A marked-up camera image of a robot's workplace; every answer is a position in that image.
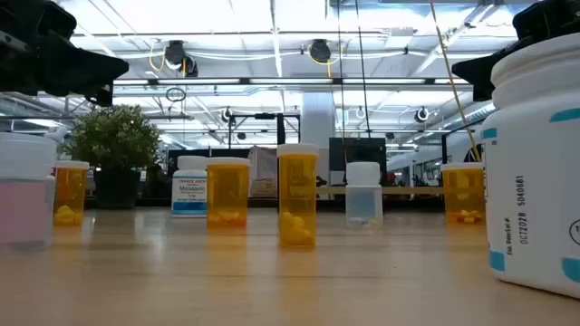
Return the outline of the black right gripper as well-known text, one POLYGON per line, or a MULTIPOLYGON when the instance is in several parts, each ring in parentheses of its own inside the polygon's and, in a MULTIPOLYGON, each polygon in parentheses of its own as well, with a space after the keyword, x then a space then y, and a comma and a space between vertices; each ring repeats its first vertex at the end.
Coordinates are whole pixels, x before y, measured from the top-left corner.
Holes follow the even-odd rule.
POLYGON ((488 101, 495 86, 491 72, 496 63, 509 54, 532 44, 566 34, 580 33, 580 0, 542 0, 516 14, 512 21, 517 40, 492 53, 454 63, 451 71, 473 85, 474 101, 488 101))

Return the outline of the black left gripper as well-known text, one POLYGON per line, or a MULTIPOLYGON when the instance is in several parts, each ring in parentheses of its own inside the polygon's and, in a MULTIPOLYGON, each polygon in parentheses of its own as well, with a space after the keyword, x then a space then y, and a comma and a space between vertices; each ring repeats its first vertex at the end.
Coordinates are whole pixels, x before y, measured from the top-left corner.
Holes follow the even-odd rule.
POLYGON ((0 0, 0 92, 82 95, 112 105, 112 83, 129 70, 117 57, 76 47, 75 17, 52 0, 0 0))

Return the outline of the orange pill bottle white cap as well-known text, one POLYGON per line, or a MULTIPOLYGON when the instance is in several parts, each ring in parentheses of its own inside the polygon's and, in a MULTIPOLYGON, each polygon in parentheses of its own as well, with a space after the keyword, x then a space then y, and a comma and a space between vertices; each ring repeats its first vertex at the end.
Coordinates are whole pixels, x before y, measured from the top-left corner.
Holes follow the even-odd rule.
POLYGON ((312 144, 277 147, 278 238, 283 248, 315 247, 318 153, 312 144))
POLYGON ((55 164, 54 226, 81 226, 89 163, 59 160, 55 164))

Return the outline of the wide orange pill bottle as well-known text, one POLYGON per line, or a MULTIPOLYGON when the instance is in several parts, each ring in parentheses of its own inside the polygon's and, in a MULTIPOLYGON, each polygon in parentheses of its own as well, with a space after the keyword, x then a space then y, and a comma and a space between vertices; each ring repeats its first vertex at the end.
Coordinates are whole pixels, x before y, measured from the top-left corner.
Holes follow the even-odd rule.
POLYGON ((449 163, 441 167, 441 173, 447 223, 483 223, 486 217, 483 164, 449 163))
POLYGON ((209 158, 208 230, 247 227, 250 160, 209 158))

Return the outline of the pink translucent pill bottle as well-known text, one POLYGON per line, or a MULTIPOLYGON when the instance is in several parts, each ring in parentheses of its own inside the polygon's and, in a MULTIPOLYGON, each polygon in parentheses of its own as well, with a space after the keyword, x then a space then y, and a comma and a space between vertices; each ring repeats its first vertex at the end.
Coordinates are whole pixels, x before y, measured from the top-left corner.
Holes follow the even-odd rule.
POLYGON ((56 150, 46 137, 0 132, 0 246, 50 244, 56 150))

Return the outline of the white melatonin bottle blue label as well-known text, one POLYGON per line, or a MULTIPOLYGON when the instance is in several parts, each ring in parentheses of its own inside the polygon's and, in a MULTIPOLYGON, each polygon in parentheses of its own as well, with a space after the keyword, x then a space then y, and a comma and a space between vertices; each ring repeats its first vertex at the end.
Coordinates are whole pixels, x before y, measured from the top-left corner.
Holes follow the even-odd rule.
POLYGON ((175 218, 206 218, 207 158, 180 156, 172 176, 171 214, 175 218))

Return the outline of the pale translucent pill bottle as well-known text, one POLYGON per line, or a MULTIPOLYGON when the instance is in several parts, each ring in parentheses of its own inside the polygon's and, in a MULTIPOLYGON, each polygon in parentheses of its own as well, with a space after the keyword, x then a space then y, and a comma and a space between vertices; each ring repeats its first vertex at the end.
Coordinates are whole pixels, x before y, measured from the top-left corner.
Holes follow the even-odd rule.
POLYGON ((349 227, 378 229, 383 225, 380 164, 351 162, 346 165, 345 217, 349 227))

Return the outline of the long ceiling light strip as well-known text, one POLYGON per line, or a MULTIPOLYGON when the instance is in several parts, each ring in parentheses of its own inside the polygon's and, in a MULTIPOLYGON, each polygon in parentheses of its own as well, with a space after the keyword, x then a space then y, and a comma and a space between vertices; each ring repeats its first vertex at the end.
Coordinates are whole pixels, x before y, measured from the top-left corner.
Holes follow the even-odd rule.
POLYGON ((115 86, 133 85, 306 85, 306 84, 451 84, 443 78, 201 78, 201 79, 122 79, 115 86))

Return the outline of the large white supplement bottle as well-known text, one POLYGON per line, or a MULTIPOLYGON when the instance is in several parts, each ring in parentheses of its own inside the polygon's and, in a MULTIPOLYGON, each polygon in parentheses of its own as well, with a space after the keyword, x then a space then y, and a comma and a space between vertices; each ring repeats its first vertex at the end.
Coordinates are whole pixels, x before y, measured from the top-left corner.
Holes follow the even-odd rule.
POLYGON ((500 280, 580 299, 580 33, 492 70, 480 139, 488 263, 500 280))

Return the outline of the black monitor screen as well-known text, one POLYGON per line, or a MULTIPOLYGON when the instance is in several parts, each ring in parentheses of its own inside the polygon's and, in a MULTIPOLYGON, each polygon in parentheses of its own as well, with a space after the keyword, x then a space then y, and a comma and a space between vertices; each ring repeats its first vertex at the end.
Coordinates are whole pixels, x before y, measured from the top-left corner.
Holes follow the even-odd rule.
POLYGON ((330 185, 346 184, 347 163, 371 161, 380 165, 379 183, 386 185, 386 142, 383 138, 329 138, 330 185))

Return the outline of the black partition panel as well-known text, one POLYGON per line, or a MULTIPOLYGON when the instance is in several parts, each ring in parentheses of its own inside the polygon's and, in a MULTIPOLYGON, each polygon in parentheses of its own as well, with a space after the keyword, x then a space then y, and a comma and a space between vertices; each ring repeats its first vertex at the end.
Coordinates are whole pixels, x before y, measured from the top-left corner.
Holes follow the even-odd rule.
POLYGON ((172 149, 169 151, 169 158, 180 156, 247 158, 249 151, 250 149, 172 149))

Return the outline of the white building pillar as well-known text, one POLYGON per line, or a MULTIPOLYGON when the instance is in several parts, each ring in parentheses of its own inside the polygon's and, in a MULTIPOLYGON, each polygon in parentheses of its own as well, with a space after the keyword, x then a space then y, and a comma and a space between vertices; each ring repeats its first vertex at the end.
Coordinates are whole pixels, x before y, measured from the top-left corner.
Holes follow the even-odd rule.
POLYGON ((302 96, 300 141, 319 148, 317 176, 330 185, 329 139, 335 136, 334 98, 331 92, 302 96))

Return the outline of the white draped cloth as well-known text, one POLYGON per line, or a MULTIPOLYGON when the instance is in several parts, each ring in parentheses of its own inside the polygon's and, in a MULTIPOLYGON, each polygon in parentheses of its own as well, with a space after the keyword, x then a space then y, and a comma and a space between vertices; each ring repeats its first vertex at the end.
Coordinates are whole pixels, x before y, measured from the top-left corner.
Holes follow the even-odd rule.
POLYGON ((254 146, 249 150, 249 196, 252 198, 277 197, 276 149, 254 146))

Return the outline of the black gantry frame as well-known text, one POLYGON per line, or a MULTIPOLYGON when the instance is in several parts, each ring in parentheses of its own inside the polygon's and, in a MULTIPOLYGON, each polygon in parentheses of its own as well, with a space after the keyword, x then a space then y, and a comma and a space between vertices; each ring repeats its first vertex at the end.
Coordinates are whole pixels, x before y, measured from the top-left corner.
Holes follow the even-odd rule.
POLYGON ((286 131, 285 126, 288 125, 301 140, 301 115, 300 114, 290 114, 290 113, 268 113, 260 112, 255 114, 234 114, 230 113, 227 117, 227 148, 232 149, 232 134, 235 129, 233 127, 232 120, 241 118, 242 120, 236 124, 236 127, 240 127, 247 119, 254 120, 274 120, 276 122, 276 144, 282 145, 286 144, 286 131))

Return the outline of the black aluminium table frame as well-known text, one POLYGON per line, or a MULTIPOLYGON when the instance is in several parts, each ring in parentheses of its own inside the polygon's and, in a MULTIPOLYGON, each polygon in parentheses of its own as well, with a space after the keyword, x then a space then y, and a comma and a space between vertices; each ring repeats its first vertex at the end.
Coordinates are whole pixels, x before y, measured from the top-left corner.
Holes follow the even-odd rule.
MULTIPOLYGON (((171 208, 171 200, 168 198, 140 198, 135 207, 171 208)), ((278 201, 273 198, 249 198, 249 208, 275 208, 278 209, 278 201)), ((343 212, 345 209, 344 196, 339 199, 318 199, 316 208, 321 212, 343 212)), ((413 211, 413 212, 444 212, 445 204, 441 197, 418 197, 413 199, 402 197, 385 197, 382 201, 382 211, 413 211)))

